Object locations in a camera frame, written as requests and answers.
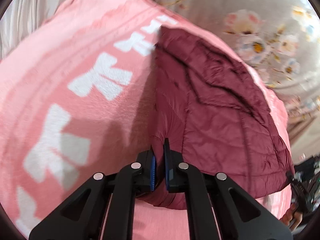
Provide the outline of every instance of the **human hand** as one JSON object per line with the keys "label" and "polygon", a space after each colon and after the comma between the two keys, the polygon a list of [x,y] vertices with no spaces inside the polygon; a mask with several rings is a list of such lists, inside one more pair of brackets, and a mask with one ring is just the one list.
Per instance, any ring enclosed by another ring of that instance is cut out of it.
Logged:
{"label": "human hand", "polygon": [[297,226],[302,221],[302,213],[301,212],[294,212],[296,210],[296,205],[291,204],[290,208],[286,211],[286,213],[283,215],[282,218],[280,218],[280,221],[284,223],[286,226],[289,226],[290,221],[292,219],[296,219],[294,224],[290,227],[290,230],[293,231],[297,228]]}

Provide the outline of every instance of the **white printed pattern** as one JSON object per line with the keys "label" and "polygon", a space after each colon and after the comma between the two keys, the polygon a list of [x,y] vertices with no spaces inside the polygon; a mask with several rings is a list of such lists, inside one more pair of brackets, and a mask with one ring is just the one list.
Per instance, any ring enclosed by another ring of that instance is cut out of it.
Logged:
{"label": "white printed pattern", "polygon": [[62,133],[70,120],[71,115],[57,104],[50,107],[40,139],[23,161],[25,171],[36,182],[45,180],[47,169],[65,190],[70,189],[78,179],[79,171],[58,153],[75,164],[84,165],[89,154],[90,140]]}
{"label": "white printed pattern", "polygon": [[116,63],[117,59],[115,57],[106,52],[101,53],[93,68],[86,74],[75,78],[68,85],[68,88],[77,96],[85,97],[90,93],[92,87],[95,86],[107,100],[111,101],[115,99],[123,90],[120,85],[127,86],[132,77],[132,72],[130,71],[112,68]]}
{"label": "white printed pattern", "polygon": [[29,237],[31,230],[40,222],[40,219],[35,217],[36,201],[22,187],[17,187],[17,202],[20,214],[15,223],[16,227]]}
{"label": "white printed pattern", "polygon": [[[177,21],[167,15],[158,16],[156,19],[162,22],[167,21],[172,25],[177,24]],[[151,20],[150,25],[143,26],[141,30],[148,34],[157,33],[161,26],[161,23],[157,20]],[[129,52],[133,48],[145,57],[151,53],[154,45],[145,41],[144,38],[145,36],[142,34],[133,32],[130,39],[116,42],[114,47],[123,52]],[[120,85],[128,85],[132,77],[132,72],[111,68],[116,63],[117,59],[115,57],[107,53],[100,54],[93,68],[88,73],[74,79],[68,85],[68,88],[76,95],[85,97],[95,86],[107,100],[115,99],[123,89]],[[53,104],[50,107],[40,139],[23,162],[24,169],[36,182],[43,182],[45,171],[49,169],[65,190],[74,185],[79,176],[79,171],[58,153],[75,164],[86,164],[90,140],[69,133],[62,133],[70,119],[71,115],[59,105]],[[40,219],[35,217],[36,201],[22,187],[17,187],[17,201],[20,216],[15,224],[28,237],[31,230],[40,222]]]}
{"label": "white printed pattern", "polygon": [[151,53],[154,46],[152,43],[145,41],[144,38],[144,35],[133,32],[128,40],[118,41],[113,46],[123,52],[129,52],[133,48],[141,56],[145,57]]}
{"label": "white printed pattern", "polygon": [[[177,24],[178,22],[167,15],[161,15],[156,17],[157,20],[162,22],[169,22],[172,25]],[[161,23],[155,19],[150,21],[149,26],[143,26],[140,29],[148,34],[157,33]],[[133,32],[128,40],[117,41],[113,44],[113,46],[123,52],[129,52],[131,49],[134,49],[141,56],[148,56],[151,51],[154,49],[154,44],[145,41],[145,36],[138,33]]]}

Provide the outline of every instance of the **blue gripper pad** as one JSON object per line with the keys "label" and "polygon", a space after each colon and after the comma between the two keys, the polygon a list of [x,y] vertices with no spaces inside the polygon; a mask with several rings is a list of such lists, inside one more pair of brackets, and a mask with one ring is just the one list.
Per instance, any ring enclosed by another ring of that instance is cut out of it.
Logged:
{"label": "blue gripper pad", "polygon": [[156,187],[156,157],[152,155],[150,167],[150,190],[154,191]]}
{"label": "blue gripper pad", "polygon": [[169,190],[169,168],[168,168],[168,156],[164,154],[164,165],[165,165],[165,186]]}

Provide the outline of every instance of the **burgundy puffer jacket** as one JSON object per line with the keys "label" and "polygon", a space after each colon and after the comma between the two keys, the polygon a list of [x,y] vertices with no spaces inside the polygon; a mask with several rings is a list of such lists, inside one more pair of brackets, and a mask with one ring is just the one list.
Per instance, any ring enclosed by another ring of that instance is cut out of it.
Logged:
{"label": "burgundy puffer jacket", "polygon": [[224,172],[254,198],[288,185],[290,153],[262,91],[246,67],[182,29],[161,28],[156,45],[156,109],[150,123],[157,161],[154,206],[185,209],[184,194],[164,185],[163,143],[203,173]]}

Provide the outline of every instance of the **maroon jacket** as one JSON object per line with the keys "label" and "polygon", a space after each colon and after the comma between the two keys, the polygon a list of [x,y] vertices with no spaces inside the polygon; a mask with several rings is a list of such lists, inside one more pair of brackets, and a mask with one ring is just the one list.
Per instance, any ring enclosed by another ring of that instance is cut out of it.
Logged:
{"label": "maroon jacket", "polygon": [[203,173],[224,172],[254,198],[282,190],[293,170],[262,91],[246,67],[182,29],[161,28],[156,45],[156,109],[150,123],[157,161],[154,206],[185,209],[163,180],[163,143]]}

